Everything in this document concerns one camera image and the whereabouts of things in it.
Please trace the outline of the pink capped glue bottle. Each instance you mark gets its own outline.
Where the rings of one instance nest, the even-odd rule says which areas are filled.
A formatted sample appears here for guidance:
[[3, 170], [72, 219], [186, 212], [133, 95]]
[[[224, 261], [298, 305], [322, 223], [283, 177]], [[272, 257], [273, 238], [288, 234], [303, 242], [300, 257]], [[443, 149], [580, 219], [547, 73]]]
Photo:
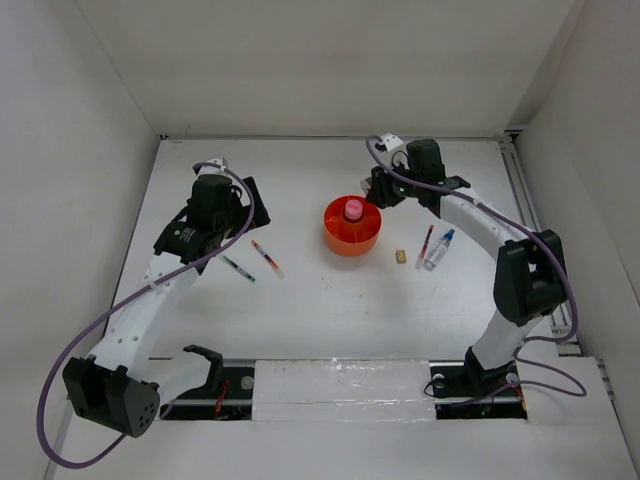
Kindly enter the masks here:
[[350, 198], [346, 201], [343, 210], [342, 217], [345, 221], [350, 223], [358, 223], [364, 216], [363, 203], [355, 198]]

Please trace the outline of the pink white eraser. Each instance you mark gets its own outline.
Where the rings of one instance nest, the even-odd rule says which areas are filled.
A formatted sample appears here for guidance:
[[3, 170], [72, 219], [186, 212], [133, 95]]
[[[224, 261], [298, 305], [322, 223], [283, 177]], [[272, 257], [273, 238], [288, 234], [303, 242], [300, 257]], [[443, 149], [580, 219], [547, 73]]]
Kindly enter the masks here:
[[360, 187], [365, 195], [368, 195], [371, 190], [371, 185], [367, 180], [362, 180], [360, 182]]

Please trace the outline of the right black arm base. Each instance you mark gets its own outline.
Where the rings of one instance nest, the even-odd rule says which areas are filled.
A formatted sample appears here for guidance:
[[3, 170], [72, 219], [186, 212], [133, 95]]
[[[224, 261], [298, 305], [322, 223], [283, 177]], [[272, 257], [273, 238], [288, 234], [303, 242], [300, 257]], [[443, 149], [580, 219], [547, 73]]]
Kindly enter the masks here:
[[513, 361], [484, 370], [471, 349], [462, 362], [430, 364], [423, 394], [435, 401], [437, 420], [521, 419], [528, 417]]

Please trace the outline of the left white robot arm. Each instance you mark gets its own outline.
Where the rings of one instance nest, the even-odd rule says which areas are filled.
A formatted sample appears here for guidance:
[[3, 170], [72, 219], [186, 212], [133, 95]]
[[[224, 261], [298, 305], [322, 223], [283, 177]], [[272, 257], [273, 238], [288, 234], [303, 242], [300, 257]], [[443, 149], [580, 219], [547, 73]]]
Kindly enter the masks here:
[[198, 175], [186, 206], [153, 246], [145, 276], [149, 291], [123, 308], [87, 357], [68, 360], [62, 378], [79, 417], [137, 438], [161, 406], [180, 395], [195, 390], [208, 397], [220, 390], [224, 374], [218, 352], [188, 345], [156, 372], [149, 359], [177, 304], [204, 272], [206, 255], [241, 229], [269, 224], [254, 179], [243, 182], [253, 200], [249, 205], [242, 204], [240, 189], [229, 177]]

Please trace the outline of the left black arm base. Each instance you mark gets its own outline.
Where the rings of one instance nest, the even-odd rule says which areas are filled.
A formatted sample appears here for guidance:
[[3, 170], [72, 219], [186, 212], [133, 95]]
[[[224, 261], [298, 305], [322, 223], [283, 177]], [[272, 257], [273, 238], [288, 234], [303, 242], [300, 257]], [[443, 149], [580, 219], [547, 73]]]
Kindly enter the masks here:
[[185, 352], [207, 359], [204, 383], [165, 403], [160, 418], [173, 421], [248, 421], [252, 419], [255, 362], [225, 360], [221, 354], [191, 345]]

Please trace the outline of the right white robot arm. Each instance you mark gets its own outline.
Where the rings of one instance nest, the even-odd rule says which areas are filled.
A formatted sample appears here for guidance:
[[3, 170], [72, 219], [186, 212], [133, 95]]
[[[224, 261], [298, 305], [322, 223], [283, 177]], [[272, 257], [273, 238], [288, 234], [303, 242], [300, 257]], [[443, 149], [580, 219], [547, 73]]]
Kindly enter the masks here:
[[369, 203], [386, 209], [413, 198], [495, 262], [492, 319], [462, 368], [432, 384], [439, 398], [485, 396], [498, 388], [531, 331], [567, 299], [561, 240], [551, 230], [537, 232], [511, 220], [467, 180], [447, 175], [433, 139], [404, 143], [386, 134], [367, 138], [365, 145], [376, 163], [363, 182]]

